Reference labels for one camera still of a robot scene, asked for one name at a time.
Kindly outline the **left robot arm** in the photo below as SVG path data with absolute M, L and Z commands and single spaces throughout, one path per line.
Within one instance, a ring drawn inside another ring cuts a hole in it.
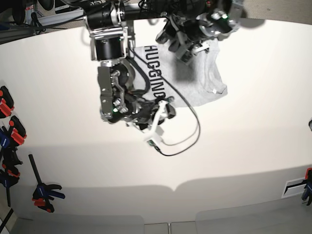
M 209 40 L 238 30 L 243 0 L 166 0 L 155 6 L 167 22 L 156 42 L 171 42 L 170 51 L 198 54 L 209 49 Z

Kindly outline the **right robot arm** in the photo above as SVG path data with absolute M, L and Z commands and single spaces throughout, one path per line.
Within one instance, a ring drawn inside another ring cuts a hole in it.
M 152 85 L 130 54 L 134 40 L 125 20 L 123 1 L 108 0 L 84 11 L 91 39 L 91 58 L 100 63 L 97 80 L 102 120 L 110 124 L 123 120 L 144 130 L 153 123 L 160 125 L 165 119 L 174 118 L 173 97 L 144 98 Z

